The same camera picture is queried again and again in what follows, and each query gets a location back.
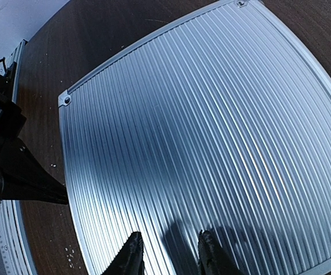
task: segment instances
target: white wall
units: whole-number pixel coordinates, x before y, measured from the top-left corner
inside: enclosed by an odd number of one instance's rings
[[[0,58],[9,56],[69,0],[0,0]]]

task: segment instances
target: ribbed aluminum plate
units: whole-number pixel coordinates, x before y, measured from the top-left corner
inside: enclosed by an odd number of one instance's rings
[[[258,1],[196,11],[62,97],[90,274],[137,230],[146,274],[196,274],[205,229],[245,274],[331,270],[331,79]]]

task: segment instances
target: wooden surface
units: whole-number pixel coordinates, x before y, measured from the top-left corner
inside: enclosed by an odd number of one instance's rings
[[[213,0],[71,0],[27,44],[18,105],[21,133],[64,183],[57,96],[123,48]],[[331,76],[331,0],[265,0]],[[87,274],[68,206],[22,202],[38,274]]]

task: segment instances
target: black cable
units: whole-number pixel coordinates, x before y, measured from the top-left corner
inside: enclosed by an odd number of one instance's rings
[[[3,57],[2,59],[0,59],[0,63],[3,63],[4,72],[6,73],[7,69],[6,69],[6,65],[5,65],[5,57]]]

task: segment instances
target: metal edge trim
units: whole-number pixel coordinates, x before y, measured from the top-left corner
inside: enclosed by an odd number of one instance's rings
[[[14,204],[17,201],[3,201],[0,204],[0,251],[7,274],[37,274],[26,257],[24,241]]]
[[[23,48],[24,46],[27,44],[27,41],[22,40],[22,42],[20,43],[20,45],[18,46],[18,53],[16,54],[16,56],[18,56],[17,58],[15,58],[15,61],[17,63],[17,69],[15,71],[15,76],[14,76],[14,86],[13,86],[13,96],[12,96],[12,102],[16,103],[17,102],[17,98],[18,98],[18,80],[19,80],[19,73],[21,71],[21,61],[22,61],[22,57],[23,57]]]
[[[304,271],[300,275],[328,274],[329,272],[331,272],[331,258],[307,271]]]
[[[148,34],[147,36],[143,37],[142,39],[136,41],[135,43],[131,44],[129,47],[125,48],[124,50],[120,51],[118,54],[115,54],[110,59],[103,62],[101,65],[96,67],[94,70],[92,70],[90,73],[82,77],[80,80],[78,80],[74,85],[72,85],[69,89],[67,89],[68,94],[71,94],[75,89],[80,87],[83,83],[87,82],[90,78],[92,78],[94,75],[98,74],[100,71],[104,70],[108,66],[111,66],[113,63],[118,61],[119,59],[123,58],[124,56],[128,55],[132,51],[136,50],[137,48],[141,47],[142,45],[152,41],[156,37],[178,27],[181,24],[184,24],[195,17],[198,17],[204,13],[207,13],[211,10],[217,9],[221,6],[228,5],[230,3],[234,3],[234,0],[220,0],[217,2],[214,2],[212,4],[209,4],[205,7],[202,7],[198,10],[193,11],[192,13],[186,14],[183,17],[172,21],[171,23],[168,23],[167,25],[161,27],[160,29],[155,30],[154,32]]]
[[[24,228],[23,222],[23,215],[21,210],[21,203],[20,201],[12,201],[13,203],[13,210],[15,216],[15,222],[17,224],[17,233],[19,236],[19,240],[22,246],[22,252],[25,258],[25,264],[27,266],[28,272],[31,275],[37,275],[36,266],[33,261],[32,254],[30,252],[30,246],[28,244],[28,239],[26,235],[26,231]]]

